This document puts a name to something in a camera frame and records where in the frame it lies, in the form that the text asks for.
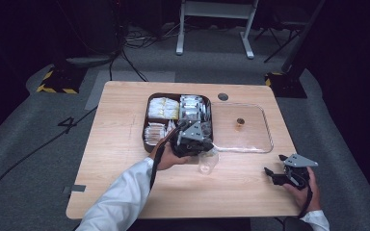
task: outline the transparent lid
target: transparent lid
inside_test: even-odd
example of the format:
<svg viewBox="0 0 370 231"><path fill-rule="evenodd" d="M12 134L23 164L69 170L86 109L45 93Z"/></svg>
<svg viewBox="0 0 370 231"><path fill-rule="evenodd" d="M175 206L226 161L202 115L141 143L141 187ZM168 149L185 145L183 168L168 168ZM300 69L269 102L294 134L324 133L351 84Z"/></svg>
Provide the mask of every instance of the transparent lid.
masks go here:
<svg viewBox="0 0 370 231"><path fill-rule="evenodd" d="M220 152L268 153L273 141L262 108L254 104L212 103L213 143Z"/></svg>

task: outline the cable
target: cable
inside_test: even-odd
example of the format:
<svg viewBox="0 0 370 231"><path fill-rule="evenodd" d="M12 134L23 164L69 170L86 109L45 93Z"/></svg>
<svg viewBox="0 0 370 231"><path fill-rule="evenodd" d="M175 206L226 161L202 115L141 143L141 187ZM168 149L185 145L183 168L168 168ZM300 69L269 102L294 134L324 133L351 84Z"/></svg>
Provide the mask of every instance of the cable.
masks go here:
<svg viewBox="0 0 370 231"><path fill-rule="evenodd" d="M81 223L77 224L76 227L73 228L73 231L76 231L76 229L80 226Z"/></svg>
<svg viewBox="0 0 370 231"><path fill-rule="evenodd" d="M274 218L275 220L277 220L281 225L283 225L284 226L284 224L283 224L283 221L281 221L281 219L280 218Z"/></svg>
<svg viewBox="0 0 370 231"><path fill-rule="evenodd" d="M117 56L115 56L111 61L110 61L110 65L109 65L109 74L110 74L110 81L113 81L113 72L111 71L111 67L113 66L113 62L114 60L117 58Z"/></svg>
<svg viewBox="0 0 370 231"><path fill-rule="evenodd" d="M161 162L162 154L164 154L165 150L165 144L170 141L170 139L180 130L182 129L182 126L184 124L178 124L176 128L174 128L167 136L164 138L164 141L159 143L159 146L157 147L155 157L154 157L154 163L152 165L152 172L151 172L151 179L149 181L149 190L151 191L152 186L154 186L155 177L157 174L158 165Z"/></svg>
<svg viewBox="0 0 370 231"><path fill-rule="evenodd" d="M63 134L65 134L66 132L68 132L68 130L77 125L77 123L79 123L81 120L83 120L85 117L87 117L89 114L91 114L93 111L95 111L97 109L97 107L91 109L88 113L86 113L85 115L83 115L80 119L78 119L75 123L73 124L70 124L67 126L67 128L61 132L60 134L58 134L57 136L55 136L54 138L50 139L49 141L45 142L44 144L42 144L41 146L39 146L38 148L36 148L35 150L33 150L31 153L27 154L26 156L24 156L22 159L20 159L19 161L17 161L14 165L12 165L11 167L9 167L1 176L0 176L0 181L9 173L11 172L15 167L17 167L19 164L21 164L22 162L24 162L25 160L27 160L29 157L31 157L33 154L35 154L36 152L38 152L39 150L41 150L42 148L46 147L49 143L55 141L57 138L61 137Z"/></svg>
<svg viewBox="0 0 370 231"><path fill-rule="evenodd" d="M305 201L305 204L304 204L304 206L302 208L302 211L298 215L298 218L302 218L302 217L304 217L305 212L307 211L308 206L310 205L313 192L311 190L310 184L308 184L308 182L304 178L302 178L301 175L299 175L299 174L297 174L295 172L292 172L292 174L295 175L295 176L297 176L297 177L299 177L305 183L305 185L308 187L308 189L307 189L307 200Z"/></svg>
<svg viewBox="0 0 370 231"><path fill-rule="evenodd" d="M140 71L138 70L134 65L133 63L131 63L131 61L128 60L128 57L127 55L125 54L125 51L124 49L121 50L121 56L123 59L125 59L130 65L131 67L134 69L134 71L138 74L138 76L140 76L140 78L144 81L144 82L148 82L148 80L146 79L145 75Z"/></svg>
<svg viewBox="0 0 370 231"><path fill-rule="evenodd" d="M154 44L157 41L164 41L164 40L170 39L172 37L176 37L176 36L179 35L179 33L174 34L174 35L170 35L170 32L172 32L179 25L180 24L176 24L175 26L170 28L168 30L168 32L164 33L164 35L162 36L161 39L158 39L158 38L152 37L152 36L144 36L142 31L130 31L128 33L128 35L125 37L124 46L128 47L128 48L132 48L132 49L147 48L147 47L151 46L152 44ZM139 40L141 41L140 44L135 44L135 43L130 42L130 41L139 41Z"/></svg>

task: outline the glass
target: glass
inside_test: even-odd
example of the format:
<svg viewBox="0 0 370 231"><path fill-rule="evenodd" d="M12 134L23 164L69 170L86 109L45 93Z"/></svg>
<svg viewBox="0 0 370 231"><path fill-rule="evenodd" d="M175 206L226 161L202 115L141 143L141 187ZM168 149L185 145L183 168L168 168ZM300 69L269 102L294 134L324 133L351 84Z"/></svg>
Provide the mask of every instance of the glass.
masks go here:
<svg viewBox="0 0 370 231"><path fill-rule="evenodd" d="M215 168L215 165L219 162L219 153L215 148L212 148L212 150L208 152L199 153L198 157L198 171L203 175L212 173L213 168Z"/></svg>

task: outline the white lab coat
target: white lab coat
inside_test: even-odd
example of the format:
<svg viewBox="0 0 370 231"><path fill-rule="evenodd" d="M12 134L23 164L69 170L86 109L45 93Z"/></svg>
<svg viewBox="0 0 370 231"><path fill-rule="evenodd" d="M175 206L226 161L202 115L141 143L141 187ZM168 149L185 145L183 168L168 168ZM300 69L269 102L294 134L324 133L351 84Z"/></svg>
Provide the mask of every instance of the white lab coat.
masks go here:
<svg viewBox="0 0 370 231"><path fill-rule="evenodd" d="M78 231L125 231L137 219L149 195L153 160L145 158L127 169L84 215ZM302 220L314 231L330 230L323 211L307 213Z"/></svg>

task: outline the wooden table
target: wooden table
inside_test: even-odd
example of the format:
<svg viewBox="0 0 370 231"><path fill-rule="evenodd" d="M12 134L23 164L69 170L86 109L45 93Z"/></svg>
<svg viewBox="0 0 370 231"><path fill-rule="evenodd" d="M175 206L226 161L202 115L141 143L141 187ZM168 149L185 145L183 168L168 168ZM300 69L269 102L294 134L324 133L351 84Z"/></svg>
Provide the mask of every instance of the wooden table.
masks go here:
<svg viewBox="0 0 370 231"><path fill-rule="evenodd" d="M158 171L140 218L220 218L295 216L294 199L283 187L274 186L263 167L282 172L278 155L290 156L295 148L270 88L246 85L108 82L92 125L66 214L82 218L113 181L148 153L142 132L146 102L155 92L201 94L219 102L259 105L265 112L273 139L267 154L221 153L210 175L196 165L174 166Z"/></svg>

